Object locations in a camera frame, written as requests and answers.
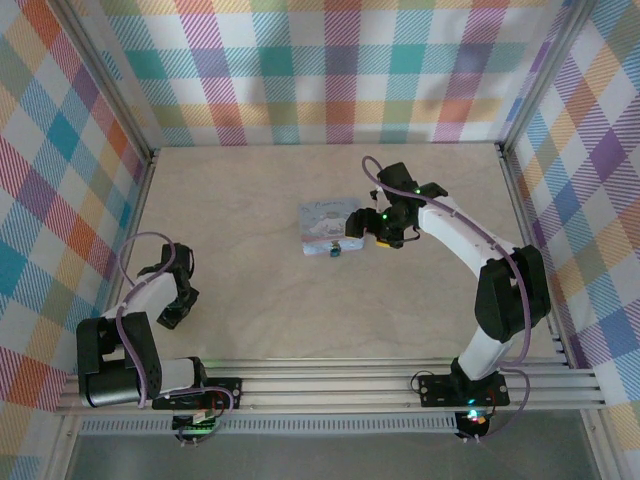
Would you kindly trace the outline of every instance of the small box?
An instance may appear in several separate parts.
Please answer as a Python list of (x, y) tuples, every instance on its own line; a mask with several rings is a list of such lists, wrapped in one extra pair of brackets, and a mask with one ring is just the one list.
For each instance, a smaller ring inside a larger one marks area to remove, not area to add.
[(357, 198), (336, 198), (304, 203), (298, 207), (300, 236), (305, 255), (331, 254), (360, 250), (364, 238), (344, 235), (347, 218), (360, 208)]

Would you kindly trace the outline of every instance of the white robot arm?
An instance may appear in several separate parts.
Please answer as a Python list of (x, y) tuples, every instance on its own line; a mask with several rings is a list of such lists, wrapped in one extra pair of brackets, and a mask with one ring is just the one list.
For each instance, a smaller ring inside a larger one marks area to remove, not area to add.
[[(380, 166), (365, 157), (363, 167), (367, 159)], [(514, 336), (525, 330), (523, 299), (513, 267), (524, 283), (531, 327), (550, 310), (542, 255), (531, 245), (517, 248), (470, 221), (442, 187), (435, 183), (419, 186), (403, 163), (380, 167), (377, 180), (368, 175), (382, 187), (390, 206), (384, 211), (364, 208), (351, 214), (347, 236), (361, 238), (366, 232), (375, 235), (379, 244), (402, 248), (407, 241), (405, 229), (419, 228), (446, 245), (478, 279), (474, 312), (478, 328), (465, 351), (453, 361), (450, 378), (432, 379), (434, 386), (442, 387), (434, 401), (448, 402), (434, 405), (466, 405), (478, 397), (486, 398), (485, 393), (504, 380), (499, 378), (498, 363), (511, 348)], [(371, 192), (372, 198), (377, 201), (379, 193)], [(430, 401), (422, 400), (423, 405)]]
[[(453, 210), (464, 213), (451, 197), (439, 199)], [(479, 279), (482, 267), (490, 259), (502, 258), (495, 248), (492, 248), (480, 235), (470, 230), (457, 217), (443, 213), (441, 209), (425, 205), (418, 211), (418, 226), (422, 231), (440, 240), (451, 250)], [(512, 243), (502, 240), (480, 226), (491, 235), (495, 242), (510, 254), (514, 252)], [(488, 336), (482, 327), (478, 326), (471, 343), (460, 355), (458, 362), (470, 380), (480, 380), (495, 371), (495, 365), (506, 355), (513, 344), (513, 338), (502, 343)]]
[[(151, 400), (202, 382), (204, 370), (196, 357), (159, 359), (149, 326), (150, 321), (158, 321), (167, 328), (175, 328), (198, 297), (198, 291), (189, 283), (193, 269), (188, 247), (175, 244), (175, 260), (168, 271), (158, 275), (170, 257), (168, 247), (163, 247), (159, 264), (140, 272), (132, 289), (140, 284), (144, 288), (128, 303), (122, 302), (101, 317), (85, 319), (78, 325), (78, 382), (85, 405), (99, 407), (138, 401), (142, 381)], [(121, 308), (125, 340), (116, 327)], [(139, 358), (142, 375), (125, 348), (127, 341)]]

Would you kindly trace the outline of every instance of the plaid wallpaper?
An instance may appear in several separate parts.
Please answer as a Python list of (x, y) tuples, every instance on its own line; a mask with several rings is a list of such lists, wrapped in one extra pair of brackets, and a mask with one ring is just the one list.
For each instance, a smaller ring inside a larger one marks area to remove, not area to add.
[(45, 0), (0, 2), (0, 479), (36, 478), (143, 162)]
[(150, 143), (192, 146), (497, 139), (562, 1), (73, 3)]
[(601, 0), (516, 149), (562, 321), (640, 478), (640, 2)]

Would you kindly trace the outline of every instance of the wooden floor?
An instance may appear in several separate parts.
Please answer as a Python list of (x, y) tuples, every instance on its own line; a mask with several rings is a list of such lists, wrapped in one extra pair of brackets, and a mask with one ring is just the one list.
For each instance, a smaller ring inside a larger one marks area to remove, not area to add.
[[(468, 214), (521, 245), (493, 145), (198, 147), (162, 150), (139, 231), (193, 248), (200, 298), (173, 331), (154, 324), (162, 357), (447, 357), (476, 328), (476, 279), (429, 236), (401, 250), (306, 257), (300, 203), (339, 196), (371, 205), (363, 155), (406, 163)], [(130, 272), (159, 261), (142, 239)], [(553, 355), (546, 325), (530, 355)]]

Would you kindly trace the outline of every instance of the gray floor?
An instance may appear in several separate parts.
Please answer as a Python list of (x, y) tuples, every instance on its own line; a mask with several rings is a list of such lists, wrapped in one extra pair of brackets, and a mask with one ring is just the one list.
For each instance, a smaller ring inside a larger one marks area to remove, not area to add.
[(528, 412), (481, 445), (449, 434), (218, 435), (191, 449), (168, 436), (83, 436), (72, 465), (69, 480), (600, 478), (580, 414), (568, 411)]

